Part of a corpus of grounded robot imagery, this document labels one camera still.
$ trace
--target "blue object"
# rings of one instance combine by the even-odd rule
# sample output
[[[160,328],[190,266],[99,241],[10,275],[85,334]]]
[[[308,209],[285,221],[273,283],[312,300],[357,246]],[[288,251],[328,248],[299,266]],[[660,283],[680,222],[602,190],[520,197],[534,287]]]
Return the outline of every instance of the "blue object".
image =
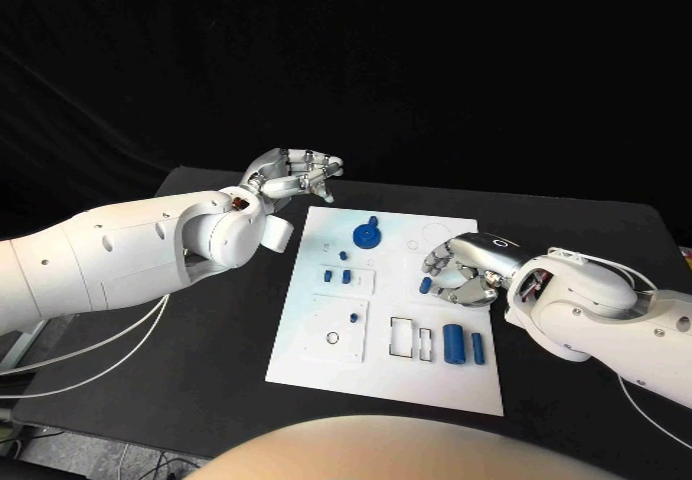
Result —
[[[425,277],[421,282],[421,288],[418,291],[421,293],[428,293],[429,292],[429,287],[432,286],[432,279],[429,277]]]
[[[484,365],[485,356],[483,355],[483,339],[480,338],[480,333],[471,333],[471,342],[472,342],[472,359],[475,360],[475,365]]]
[[[449,323],[442,327],[444,335],[444,361],[452,365],[465,363],[464,329]]]
[[[377,217],[370,217],[370,220],[363,225],[359,225],[353,230],[353,243],[359,248],[374,248],[382,240],[382,233],[377,228]]]

